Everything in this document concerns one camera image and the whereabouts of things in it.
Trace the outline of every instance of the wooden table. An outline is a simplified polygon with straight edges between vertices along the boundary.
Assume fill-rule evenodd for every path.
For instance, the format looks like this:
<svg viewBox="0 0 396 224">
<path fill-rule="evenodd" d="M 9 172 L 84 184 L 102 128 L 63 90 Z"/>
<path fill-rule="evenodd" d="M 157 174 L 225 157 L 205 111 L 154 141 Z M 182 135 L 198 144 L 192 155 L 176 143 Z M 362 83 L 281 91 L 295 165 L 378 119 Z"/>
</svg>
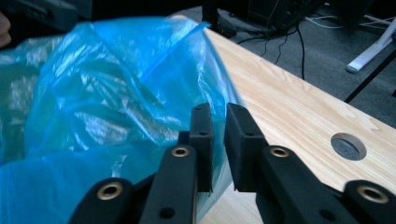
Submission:
<svg viewBox="0 0 396 224">
<path fill-rule="evenodd" d="M 321 182 L 343 190 L 366 179 L 396 193 L 396 130 L 213 32 L 207 32 L 247 109 L 271 145 L 294 150 Z M 331 139 L 349 133 L 365 145 L 360 161 L 339 156 Z M 262 223 L 255 194 L 230 186 L 201 223 Z"/>
</svg>

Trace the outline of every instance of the white table leg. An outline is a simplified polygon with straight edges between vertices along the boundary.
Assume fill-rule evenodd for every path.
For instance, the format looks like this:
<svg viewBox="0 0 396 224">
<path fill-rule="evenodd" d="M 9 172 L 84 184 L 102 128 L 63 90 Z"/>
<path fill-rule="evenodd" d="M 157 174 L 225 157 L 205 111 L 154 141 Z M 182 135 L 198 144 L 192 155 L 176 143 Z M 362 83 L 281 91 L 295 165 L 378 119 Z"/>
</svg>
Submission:
<svg viewBox="0 0 396 224">
<path fill-rule="evenodd" d="M 390 42 L 392 42 L 392 34 L 396 30 L 396 18 L 390 24 L 388 29 L 381 37 L 374 42 L 367 50 L 353 60 L 347 67 L 346 70 L 351 73 L 359 72 L 364 65 L 370 62 L 375 55 L 377 55 L 382 49 L 384 49 Z"/>
</svg>

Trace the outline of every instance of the table hole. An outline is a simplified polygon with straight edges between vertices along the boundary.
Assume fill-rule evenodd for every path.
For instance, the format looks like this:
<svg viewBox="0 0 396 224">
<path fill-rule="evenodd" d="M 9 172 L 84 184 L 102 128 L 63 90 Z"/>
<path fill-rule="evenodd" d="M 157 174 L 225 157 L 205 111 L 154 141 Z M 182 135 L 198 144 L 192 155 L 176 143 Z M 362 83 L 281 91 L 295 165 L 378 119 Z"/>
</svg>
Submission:
<svg viewBox="0 0 396 224">
<path fill-rule="evenodd" d="M 337 133 L 332 137 L 332 149 L 350 161 L 360 161 L 367 155 L 363 142 L 349 133 Z"/>
</svg>

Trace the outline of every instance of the plastic bag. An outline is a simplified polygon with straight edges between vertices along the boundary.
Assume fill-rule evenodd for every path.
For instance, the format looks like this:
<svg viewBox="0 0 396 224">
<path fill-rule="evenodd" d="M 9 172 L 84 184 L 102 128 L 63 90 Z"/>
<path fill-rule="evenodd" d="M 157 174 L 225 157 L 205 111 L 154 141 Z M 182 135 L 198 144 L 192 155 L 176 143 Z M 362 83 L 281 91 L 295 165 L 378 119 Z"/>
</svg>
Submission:
<svg viewBox="0 0 396 224">
<path fill-rule="evenodd" d="M 59 36 L 30 39 L 0 53 L 0 166 L 24 158 L 24 125 L 35 83 L 48 54 L 61 40 Z"/>
<path fill-rule="evenodd" d="M 178 132 L 190 129 L 191 109 L 208 102 L 214 192 L 198 195 L 201 219 L 231 183 L 225 111 L 228 102 L 241 104 L 204 27 L 184 19 L 119 19 L 82 23 L 52 49 L 37 42 L 30 53 L 45 63 L 35 67 L 42 65 L 24 147 L 17 148 L 23 153 L 0 152 L 2 223 L 66 223 L 96 182 L 152 175 Z M 9 53 L 0 54 L 2 70 Z"/>
</svg>

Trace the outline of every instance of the wire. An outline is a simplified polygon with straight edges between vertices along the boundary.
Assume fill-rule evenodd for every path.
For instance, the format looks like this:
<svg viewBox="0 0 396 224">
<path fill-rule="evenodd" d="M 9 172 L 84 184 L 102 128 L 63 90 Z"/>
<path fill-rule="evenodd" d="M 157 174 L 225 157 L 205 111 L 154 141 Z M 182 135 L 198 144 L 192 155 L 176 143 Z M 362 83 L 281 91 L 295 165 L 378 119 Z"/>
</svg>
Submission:
<svg viewBox="0 0 396 224">
<path fill-rule="evenodd" d="M 282 51 L 280 50 L 280 48 L 283 46 L 283 45 L 285 45 L 286 44 L 286 41 L 288 41 L 288 35 L 286 35 L 286 37 L 285 37 L 285 40 L 283 41 L 283 43 L 281 43 L 279 46 L 277 46 L 277 50 L 278 50 L 278 54 L 277 54 L 277 58 L 276 58 L 276 61 L 275 61 L 275 64 L 277 64 L 277 62 L 279 61 L 279 58 L 280 58 L 280 55 L 282 54 Z"/>
<path fill-rule="evenodd" d="M 247 29 L 238 25 L 234 25 L 231 21 L 228 21 L 227 19 L 223 18 L 221 15 L 219 15 L 219 22 L 225 24 L 227 27 L 230 27 L 236 32 L 245 32 L 250 35 L 271 35 L 271 33 L 274 32 L 274 30 L 268 30 L 268 31 L 263 31 L 260 29 Z"/>
<path fill-rule="evenodd" d="M 296 32 L 297 32 L 297 27 L 296 27 L 296 29 L 293 32 L 288 33 L 287 35 L 294 35 Z"/>
<path fill-rule="evenodd" d="M 307 17 L 309 20 L 338 19 L 336 16 Z"/>
<path fill-rule="evenodd" d="M 305 17 L 305 19 L 306 19 L 307 21 L 310 21 L 310 22 L 314 23 L 314 24 L 317 25 L 317 26 L 320 26 L 320 27 L 326 28 L 326 29 L 341 29 L 341 28 L 343 28 L 343 26 L 327 26 L 327 25 L 322 25 L 322 24 L 320 24 L 320 23 L 318 23 L 318 22 L 315 22 L 313 19 L 310 19 L 310 18 L 308 18 L 308 17 Z"/>
<path fill-rule="evenodd" d="M 303 80 L 305 80 L 305 74 L 304 74 L 305 48 L 304 48 L 303 36 L 301 35 L 301 31 L 300 31 L 300 23 L 297 23 L 296 30 L 297 30 L 298 36 L 300 37 L 301 48 L 303 49 L 303 58 L 301 59 L 301 78 Z"/>
<path fill-rule="evenodd" d="M 380 29 L 380 30 L 386 30 L 388 27 L 381 27 L 381 26 L 372 26 L 372 25 L 366 25 L 366 24 L 359 24 L 360 26 L 365 26 L 365 27 L 370 27 L 370 28 L 375 28 L 375 29 Z"/>
<path fill-rule="evenodd" d="M 267 44 L 268 44 L 268 42 L 270 42 L 270 40 L 271 40 L 271 39 L 265 41 L 265 44 L 264 44 L 264 53 L 262 53 L 262 54 L 260 55 L 260 57 L 264 56 L 264 54 L 267 52 Z"/>
<path fill-rule="evenodd" d="M 382 29 L 375 29 L 375 28 L 371 28 L 371 27 L 367 27 L 367 26 L 359 26 L 358 29 L 362 30 L 364 32 L 374 34 L 374 35 L 384 34 L 384 30 L 382 30 Z"/>
<path fill-rule="evenodd" d="M 270 16 L 268 17 L 267 26 L 266 26 L 265 28 L 268 28 L 268 25 L 270 24 L 270 20 L 271 20 L 273 14 L 274 14 L 274 12 L 275 12 L 275 9 L 276 9 L 278 3 L 279 3 L 279 0 L 276 0 L 276 4 L 275 4 L 274 9 L 272 10 Z"/>
<path fill-rule="evenodd" d="M 240 41 L 237 42 L 236 44 L 237 44 L 237 45 L 240 45 L 240 44 L 245 43 L 245 42 L 248 42 L 248 41 L 250 41 L 250 40 L 264 39 L 264 38 L 265 38 L 265 37 L 263 37 L 263 36 L 255 36 L 255 37 L 251 37 L 251 38 L 247 38 L 247 39 L 240 40 Z"/>
<path fill-rule="evenodd" d="M 367 18 L 367 19 L 370 20 L 370 21 L 373 21 L 373 22 L 365 23 L 366 25 L 373 24 L 373 23 L 382 23 L 382 24 L 390 25 L 390 24 L 391 24 L 390 20 L 395 19 L 395 17 L 390 17 L 390 18 L 381 20 L 381 19 L 379 19 L 379 18 L 372 17 L 372 16 L 369 16 L 369 15 L 364 15 L 364 17 Z"/>
</svg>

